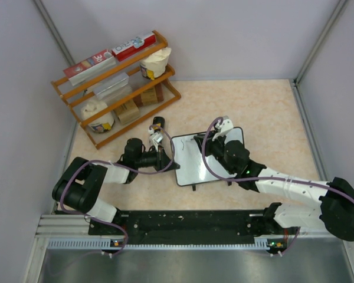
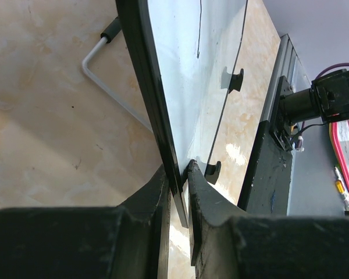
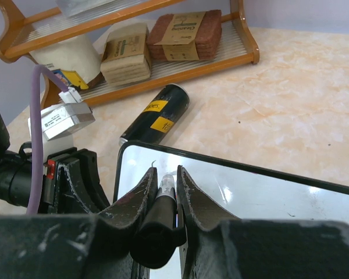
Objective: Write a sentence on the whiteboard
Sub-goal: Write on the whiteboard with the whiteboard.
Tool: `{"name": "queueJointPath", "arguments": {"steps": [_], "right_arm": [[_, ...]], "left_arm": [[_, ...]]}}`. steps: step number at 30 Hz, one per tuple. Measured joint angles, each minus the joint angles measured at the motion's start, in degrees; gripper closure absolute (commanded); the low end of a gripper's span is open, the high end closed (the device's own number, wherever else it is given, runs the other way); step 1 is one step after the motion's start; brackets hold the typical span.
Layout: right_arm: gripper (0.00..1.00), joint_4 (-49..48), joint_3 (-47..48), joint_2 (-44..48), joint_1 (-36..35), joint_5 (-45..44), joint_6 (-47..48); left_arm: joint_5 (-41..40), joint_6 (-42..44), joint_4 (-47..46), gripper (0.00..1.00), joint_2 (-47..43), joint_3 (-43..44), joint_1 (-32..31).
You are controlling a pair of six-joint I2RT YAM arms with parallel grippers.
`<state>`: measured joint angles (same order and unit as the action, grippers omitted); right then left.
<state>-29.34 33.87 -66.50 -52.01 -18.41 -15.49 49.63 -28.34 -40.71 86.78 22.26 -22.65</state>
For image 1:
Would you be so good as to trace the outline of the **black framed whiteboard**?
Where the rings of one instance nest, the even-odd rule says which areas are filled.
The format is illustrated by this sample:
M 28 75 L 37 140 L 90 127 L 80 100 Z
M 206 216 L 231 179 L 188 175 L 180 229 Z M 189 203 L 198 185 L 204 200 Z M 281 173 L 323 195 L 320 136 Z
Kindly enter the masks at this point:
M 196 191 L 196 186 L 199 184 L 220 180 L 213 176 L 205 167 L 201 151 L 193 139 L 197 134 L 204 134 L 204 132 L 172 137 L 175 147 L 174 161 L 180 165 L 180 168 L 175 170 L 176 183 L 178 186 L 191 186 L 193 192 Z M 244 144 L 242 128 L 234 127 L 227 134 L 225 143 L 231 140 L 239 140 Z M 213 156 L 206 157 L 206 162 L 217 175 L 224 178 L 235 177 L 235 174 L 230 175 Z

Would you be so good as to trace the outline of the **black yellow drink can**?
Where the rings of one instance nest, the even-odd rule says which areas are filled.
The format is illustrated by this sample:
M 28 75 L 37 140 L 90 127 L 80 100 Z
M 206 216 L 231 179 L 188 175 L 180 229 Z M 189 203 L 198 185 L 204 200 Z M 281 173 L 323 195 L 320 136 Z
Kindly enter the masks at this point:
M 150 127 L 150 138 L 152 140 L 162 140 L 162 128 L 165 126 L 165 119 L 161 116 L 155 116 Z

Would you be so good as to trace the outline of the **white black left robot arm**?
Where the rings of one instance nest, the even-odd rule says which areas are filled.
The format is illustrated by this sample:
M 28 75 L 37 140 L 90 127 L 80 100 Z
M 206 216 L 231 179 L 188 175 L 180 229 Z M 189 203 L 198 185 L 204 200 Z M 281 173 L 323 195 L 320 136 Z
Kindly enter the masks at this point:
M 99 198 L 103 184 L 129 184 L 141 168 L 152 167 L 156 172 L 180 168 L 161 145 L 145 145 L 138 138 L 131 138 L 124 147 L 124 153 L 115 163 L 90 162 L 76 157 L 62 174 L 52 191 L 52 198 L 86 215 L 101 220 L 101 226 L 108 233 L 117 233 L 122 220 L 116 216 L 117 208 Z

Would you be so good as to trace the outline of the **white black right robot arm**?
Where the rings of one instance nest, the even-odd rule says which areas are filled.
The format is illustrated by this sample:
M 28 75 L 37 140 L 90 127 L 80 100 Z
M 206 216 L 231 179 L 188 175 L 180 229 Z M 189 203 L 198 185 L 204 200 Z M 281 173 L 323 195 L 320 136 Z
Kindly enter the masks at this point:
M 270 233 L 283 228 L 326 229 L 335 237 L 354 241 L 354 188 L 340 177 L 331 182 L 299 179 L 257 163 L 239 140 L 194 136 L 206 159 L 212 156 L 234 182 L 245 190 L 279 195 L 298 204 L 273 203 L 264 211 L 263 224 Z

